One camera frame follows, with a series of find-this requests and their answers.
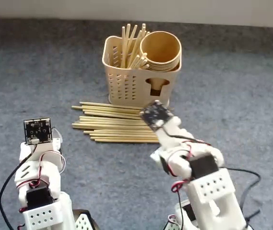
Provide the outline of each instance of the plastic basket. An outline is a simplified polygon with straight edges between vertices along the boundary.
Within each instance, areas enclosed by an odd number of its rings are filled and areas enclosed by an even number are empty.
[[[121,40],[121,37],[111,36],[106,39],[104,45],[102,62],[106,72],[109,102],[117,105],[143,107],[153,100],[159,100],[168,106],[177,74],[181,69],[181,57],[175,71],[155,72],[146,69],[121,69]],[[149,83],[149,79],[152,78],[166,80],[166,84],[160,91],[152,90],[152,85]]]

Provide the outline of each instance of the cup rim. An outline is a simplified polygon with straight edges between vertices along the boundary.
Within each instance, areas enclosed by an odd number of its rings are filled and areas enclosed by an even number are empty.
[[[148,35],[146,35],[146,36],[141,40],[141,43],[140,43],[140,52],[141,52],[141,54],[142,54],[142,55],[144,54],[144,52],[143,52],[143,50],[142,50],[142,43],[143,43],[143,41],[144,41],[148,36],[150,36],[150,35],[152,35],[152,34],[156,34],[156,33],[165,33],[165,34],[169,34],[169,35],[173,36],[173,37],[177,40],[177,42],[178,42],[178,44],[179,44],[179,52],[177,53],[177,55],[176,55],[173,59],[171,59],[171,60],[169,60],[169,61],[167,61],[167,62],[156,62],[156,61],[152,61],[152,60],[150,60],[148,57],[146,57],[146,59],[148,60],[148,63],[149,63],[149,64],[152,63],[152,64],[155,64],[155,65],[162,65],[162,66],[163,66],[163,65],[170,64],[171,62],[173,62],[173,61],[175,61],[176,59],[178,59],[178,58],[180,57],[181,52],[182,52],[181,42],[180,42],[180,40],[177,38],[177,36],[175,36],[175,35],[172,34],[172,33],[166,32],[166,31],[154,31],[154,32],[151,32],[151,33],[149,33]]]

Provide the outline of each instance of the white plastic bracket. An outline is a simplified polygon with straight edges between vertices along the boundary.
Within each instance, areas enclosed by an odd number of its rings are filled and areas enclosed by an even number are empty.
[[[63,222],[60,202],[23,212],[27,230],[46,228]]]
[[[76,230],[94,230],[88,216],[86,214],[81,214],[75,222]]]
[[[217,172],[194,180],[189,186],[195,188],[199,201],[202,204],[235,192],[227,169],[220,169]]]

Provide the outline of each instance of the gray carpet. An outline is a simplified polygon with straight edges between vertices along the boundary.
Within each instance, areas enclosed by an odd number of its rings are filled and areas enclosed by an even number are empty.
[[[50,116],[63,134],[62,190],[89,209],[103,230],[160,230],[177,196],[172,179],[150,160],[156,144],[99,144],[71,128],[79,100],[107,102],[104,40],[123,22],[0,20],[0,188],[16,166],[24,119]],[[219,148],[228,165],[254,169],[263,181],[245,213],[255,230],[273,229],[273,29],[148,23],[182,41],[183,64],[171,97],[174,113],[196,137]],[[239,197],[254,179],[231,173]],[[3,205],[23,223],[14,184]],[[0,229],[6,229],[0,216]]]

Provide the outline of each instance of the white wall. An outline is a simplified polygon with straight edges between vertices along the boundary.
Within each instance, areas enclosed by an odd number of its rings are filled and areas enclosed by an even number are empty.
[[[0,0],[0,17],[273,27],[273,0]]]

